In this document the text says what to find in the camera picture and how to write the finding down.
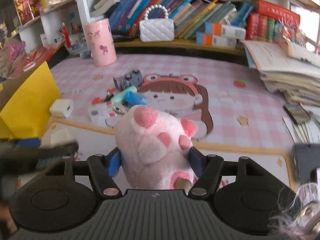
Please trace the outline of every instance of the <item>pink cylindrical container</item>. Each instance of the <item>pink cylindrical container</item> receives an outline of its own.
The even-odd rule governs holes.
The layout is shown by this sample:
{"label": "pink cylindrical container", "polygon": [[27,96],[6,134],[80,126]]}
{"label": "pink cylindrical container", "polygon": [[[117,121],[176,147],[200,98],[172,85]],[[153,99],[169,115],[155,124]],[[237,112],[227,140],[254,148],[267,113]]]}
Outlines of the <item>pink cylindrical container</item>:
{"label": "pink cylindrical container", "polygon": [[109,19],[86,24],[84,34],[92,52],[93,63],[97,67],[109,65],[117,60]]}

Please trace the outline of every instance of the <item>mint green object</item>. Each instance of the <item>mint green object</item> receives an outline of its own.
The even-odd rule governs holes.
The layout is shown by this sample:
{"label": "mint green object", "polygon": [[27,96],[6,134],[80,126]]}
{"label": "mint green object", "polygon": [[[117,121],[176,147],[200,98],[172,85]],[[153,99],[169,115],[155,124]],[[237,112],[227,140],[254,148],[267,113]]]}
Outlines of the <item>mint green object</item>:
{"label": "mint green object", "polygon": [[132,93],[136,93],[137,92],[137,88],[135,86],[132,87],[128,87],[125,90],[123,90],[122,92],[120,92],[119,94],[116,94],[114,97],[112,97],[110,99],[111,102],[117,102],[119,104],[123,104],[124,103],[124,97],[126,95],[127,92],[132,92]]}

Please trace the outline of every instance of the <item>quilted white purse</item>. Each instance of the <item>quilted white purse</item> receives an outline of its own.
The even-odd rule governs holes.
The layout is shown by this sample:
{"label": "quilted white purse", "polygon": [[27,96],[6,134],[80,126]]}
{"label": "quilted white purse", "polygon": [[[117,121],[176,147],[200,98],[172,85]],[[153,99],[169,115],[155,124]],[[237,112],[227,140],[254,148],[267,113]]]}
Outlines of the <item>quilted white purse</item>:
{"label": "quilted white purse", "polygon": [[[164,11],[164,19],[148,19],[150,11],[160,8]],[[173,20],[168,17],[168,10],[161,4],[155,4],[147,8],[144,20],[140,21],[140,39],[143,42],[150,41],[173,41],[174,25]]]}

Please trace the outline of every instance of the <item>white charger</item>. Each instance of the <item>white charger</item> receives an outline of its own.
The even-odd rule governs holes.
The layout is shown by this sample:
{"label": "white charger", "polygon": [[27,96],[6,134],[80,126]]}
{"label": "white charger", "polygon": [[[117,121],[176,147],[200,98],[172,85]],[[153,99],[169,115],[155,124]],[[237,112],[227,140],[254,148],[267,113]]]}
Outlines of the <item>white charger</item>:
{"label": "white charger", "polygon": [[55,117],[65,117],[67,118],[75,105],[71,99],[57,99],[50,107],[50,113]]}

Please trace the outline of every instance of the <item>stuffed animal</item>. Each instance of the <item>stuffed animal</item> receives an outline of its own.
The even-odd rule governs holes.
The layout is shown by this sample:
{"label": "stuffed animal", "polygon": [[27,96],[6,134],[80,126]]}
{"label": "stuffed animal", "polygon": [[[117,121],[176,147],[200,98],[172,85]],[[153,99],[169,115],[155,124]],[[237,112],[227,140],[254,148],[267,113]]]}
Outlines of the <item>stuffed animal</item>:
{"label": "stuffed animal", "polygon": [[137,105],[115,127],[124,174],[134,189],[184,189],[196,176],[188,162],[193,120]]}

